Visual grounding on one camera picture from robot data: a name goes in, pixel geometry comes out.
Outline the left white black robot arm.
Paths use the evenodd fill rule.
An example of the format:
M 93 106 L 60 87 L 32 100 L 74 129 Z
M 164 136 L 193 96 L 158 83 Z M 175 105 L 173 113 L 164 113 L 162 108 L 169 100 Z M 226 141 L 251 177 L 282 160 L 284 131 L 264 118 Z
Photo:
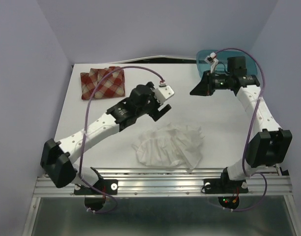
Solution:
M 83 154 L 107 137 L 123 131 L 143 115 L 159 120 L 170 109 L 165 102 L 174 95 L 171 86 L 154 88 L 152 82 L 137 85 L 130 93 L 97 120 L 84 129 L 59 141 L 49 139 L 44 143 L 40 165 L 57 188 L 70 183 L 84 185 L 96 194 L 102 190 L 102 181 L 92 168 L 76 165 Z

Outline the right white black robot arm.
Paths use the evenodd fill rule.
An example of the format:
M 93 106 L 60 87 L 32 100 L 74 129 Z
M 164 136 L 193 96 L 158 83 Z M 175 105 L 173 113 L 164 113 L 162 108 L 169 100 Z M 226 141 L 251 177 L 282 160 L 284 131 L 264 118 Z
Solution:
M 246 178 L 259 169 L 283 162 L 292 140 L 290 130 L 282 129 L 273 118 L 265 100 L 264 87 L 256 75 L 248 75 L 245 57 L 227 59 L 227 70 L 218 74 L 219 61 L 215 53 L 205 61 L 211 66 L 204 71 L 201 81 L 190 92 L 194 96 L 211 96 L 216 90 L 230 90 L 241 102 L 250 117 L 250 128 L 242 158 L 224 168 L 219 178 L 205 179 L 206 194 L 248 192 Z

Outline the red checked skirt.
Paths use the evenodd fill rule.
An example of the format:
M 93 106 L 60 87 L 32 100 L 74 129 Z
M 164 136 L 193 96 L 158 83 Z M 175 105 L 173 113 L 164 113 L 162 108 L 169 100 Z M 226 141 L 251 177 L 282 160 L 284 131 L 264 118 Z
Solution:
M 124 70 L 113 72 L 106 79 L 108 73 L 118 67 L 111 66 L 103 69 L 91 68 L 89 72 L 80 73 L 82 100 L 89 100 L 95 87 L 99 84 L 93 99 L 118 98 L 125 96 Z

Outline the white cloth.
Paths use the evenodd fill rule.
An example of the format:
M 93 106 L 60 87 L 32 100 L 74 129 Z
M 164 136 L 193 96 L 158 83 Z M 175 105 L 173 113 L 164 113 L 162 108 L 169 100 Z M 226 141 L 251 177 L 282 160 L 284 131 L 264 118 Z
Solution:
M 203 158 L 204 135 L 200 126 L 168 124 L 148 130 L 132 144 L 137 161 L 147 167 L 189 170 L 197 167 Z

